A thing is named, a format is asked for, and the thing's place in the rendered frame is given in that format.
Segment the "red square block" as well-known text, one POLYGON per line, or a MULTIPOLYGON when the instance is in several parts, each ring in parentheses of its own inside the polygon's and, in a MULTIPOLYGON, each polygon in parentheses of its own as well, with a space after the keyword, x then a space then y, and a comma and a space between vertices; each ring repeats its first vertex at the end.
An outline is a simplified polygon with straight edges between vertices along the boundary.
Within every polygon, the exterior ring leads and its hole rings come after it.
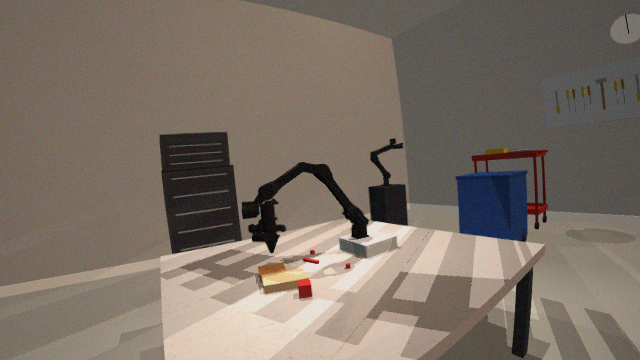
POLYGON ((298 289, 300 298, 312 297, 310 280, 298 281, 298 289))

